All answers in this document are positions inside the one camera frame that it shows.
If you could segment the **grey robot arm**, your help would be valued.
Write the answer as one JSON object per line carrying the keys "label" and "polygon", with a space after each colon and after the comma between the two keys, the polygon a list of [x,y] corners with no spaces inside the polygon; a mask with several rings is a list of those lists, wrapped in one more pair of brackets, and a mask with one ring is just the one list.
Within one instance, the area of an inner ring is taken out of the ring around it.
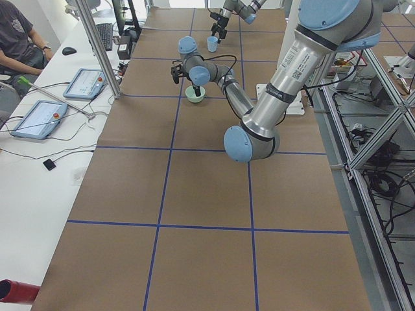
{"label": "grey robot arm", "polygon": [[210,13],[210,18],[215,20],[211,27],[211,35],[218,34],[218,39],[226,38],[228,22],[232,15],[239,16],[245,23],[252,24],[256,19],[257,12],[265,4],[265,0],[252,0],[249,5],[245,5],[240,0],[225,0],[222,8],[218,12]]}
{"label": "grey robot arm", "polygon": [[333,52],[373,47],[381,36],[384,12],[397,1],[300,1],[294,41],[265,90],[253,103],[230,68],[207,62],[191,36],[178,42],[181,64],[172,67],[175,82],[186,77],[194,86],[216,83],[226,96],[238,125],[224,134],[227,155],[237,162],[272,156],[279,147],[278,121],[305,85],[322,58]]}

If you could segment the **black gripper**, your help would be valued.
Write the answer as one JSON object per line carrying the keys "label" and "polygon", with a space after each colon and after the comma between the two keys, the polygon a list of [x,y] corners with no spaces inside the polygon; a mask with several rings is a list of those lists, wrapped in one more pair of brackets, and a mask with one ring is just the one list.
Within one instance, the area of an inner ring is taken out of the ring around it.
{"label": "black gripper", "polygon": [[[185,70],[184,65],[181,61],[172,61],[171,66],[171,76],[172,80],[175,84],[179,84],[179,81],[181,78],[185,78],[187,80],[190,80],[189,75],[187,71]],[[195,93],[195,97],[200,96],[200,87],[193,84],[193,91]]]}
{"label": "black gripper", "polygon": [[215,20],[211,27],[211,36],[215,36],[216,34],[219,36],[226,36],[226,27],[228,25],[229,18],[216,12],[211,12],[209,16]]}

